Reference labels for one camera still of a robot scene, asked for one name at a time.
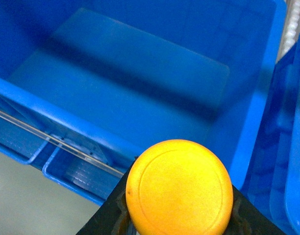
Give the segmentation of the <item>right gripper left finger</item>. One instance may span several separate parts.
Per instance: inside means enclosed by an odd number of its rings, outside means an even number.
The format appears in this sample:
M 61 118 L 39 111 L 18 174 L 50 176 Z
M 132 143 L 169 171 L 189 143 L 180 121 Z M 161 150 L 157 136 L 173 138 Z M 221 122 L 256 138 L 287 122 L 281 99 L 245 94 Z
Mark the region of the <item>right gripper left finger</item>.
M 78 235 L 135 235 L 137 230 L 130 218 L 125 191 L 131 167 L 120 179 L 107 200 L 89 221 L 77 232 Z

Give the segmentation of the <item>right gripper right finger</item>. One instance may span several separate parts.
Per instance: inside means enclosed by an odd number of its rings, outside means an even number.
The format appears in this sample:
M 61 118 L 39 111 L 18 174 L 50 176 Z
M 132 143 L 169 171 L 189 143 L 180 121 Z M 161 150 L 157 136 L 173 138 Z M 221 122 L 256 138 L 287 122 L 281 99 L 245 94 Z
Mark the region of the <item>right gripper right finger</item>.
M 263 215 L 234 185 L 232 205 L 224 235 L 284 235 L 277 225 Z

